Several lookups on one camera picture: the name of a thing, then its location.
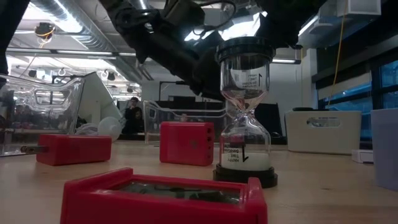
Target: clear acrylic enclosure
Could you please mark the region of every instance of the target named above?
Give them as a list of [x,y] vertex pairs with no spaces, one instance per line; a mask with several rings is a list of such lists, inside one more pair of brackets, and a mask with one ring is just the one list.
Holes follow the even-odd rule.
[[45,84],[0,75],[0,156],[21,154],[40,134],[73,134],[84,80]]
[[162,108],[156,102],[144,101],[145,142],[157,145],[160,140],[160,125],[164,121],[211,122],[214,123],[215,143],[221,132],[231,122],[226,109],[222,110],[176,110]]

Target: red box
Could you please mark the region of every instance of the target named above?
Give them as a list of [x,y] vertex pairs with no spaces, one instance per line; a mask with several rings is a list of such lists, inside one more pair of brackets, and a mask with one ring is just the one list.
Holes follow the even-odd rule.
[[[171,186],[237,192],[239,199],[235,203],[209,202],[120,190],[132,183],[155,184],[158,190],[170,187],[174,193],[178,188]],[[133,175],[132,169],[125,168],[67,182],[60,223],[267,224],[267,205],[257,178],[250,178],[247,184],[233,184]]]
[[36,161],[51,166],[108,161],[112,139],[109,136],[73,136],[42,134],[39,146],[46,151],[36,155]]
[[160,161],[195,166],[211,165],[214,139],[213,123],[162,122]]

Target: desk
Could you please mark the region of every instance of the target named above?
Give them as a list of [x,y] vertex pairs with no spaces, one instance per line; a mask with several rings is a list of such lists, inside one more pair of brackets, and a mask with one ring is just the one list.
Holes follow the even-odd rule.
[[[398,192],[375,186],[373,166],[350,156],[287,151],[271,156],[279,184],[264,190],[270,224],[398,223]],[[35,156],[0,158],[0,223],[59,223],[67,180],[123,167],[136,174],[210,180],[217,161],[218,150],[213,167],[161,164],[159,148],[143,142],[116,142],[109,162],[93,164],[52,167],[36,163]]]

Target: white storage bin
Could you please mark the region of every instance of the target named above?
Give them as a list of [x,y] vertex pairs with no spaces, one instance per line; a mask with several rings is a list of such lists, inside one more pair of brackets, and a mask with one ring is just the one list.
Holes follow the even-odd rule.
[[359,149],[360,111],[290,111],[285,119],[290,151],[351,154]]

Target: black display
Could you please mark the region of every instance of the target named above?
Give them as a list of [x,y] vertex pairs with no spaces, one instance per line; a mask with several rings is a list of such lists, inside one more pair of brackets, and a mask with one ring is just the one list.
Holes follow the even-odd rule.
[[186,200],[201,200],[206,202],[221,202],[230,204],[238,204],[240,197],[239,192],[226,190],[197,189],[134,182],[123,186],[118,190],[130,193],[150,194],[162,197],[173,197]]

